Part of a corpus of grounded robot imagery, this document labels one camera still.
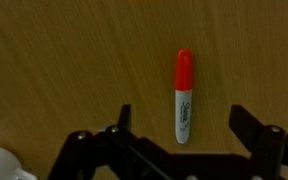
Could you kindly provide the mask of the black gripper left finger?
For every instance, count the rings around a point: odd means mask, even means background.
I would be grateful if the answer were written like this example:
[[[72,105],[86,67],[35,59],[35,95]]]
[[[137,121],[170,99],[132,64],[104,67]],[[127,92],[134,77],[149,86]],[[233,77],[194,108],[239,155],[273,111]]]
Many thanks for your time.
[[[137,156],[136,143],[139,140],[131,132],[131,105],[121,107],[115,124],[101,129],[97,134],[97,150],[103,157]]]

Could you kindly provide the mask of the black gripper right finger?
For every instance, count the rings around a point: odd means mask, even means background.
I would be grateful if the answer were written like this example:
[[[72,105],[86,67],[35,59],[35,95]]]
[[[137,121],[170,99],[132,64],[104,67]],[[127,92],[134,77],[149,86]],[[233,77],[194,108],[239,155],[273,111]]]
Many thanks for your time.
[[[263,125],[241,105],[232,105],[229,127],[251,153],[255,164],[280,165],[284,151],[285,131]]]

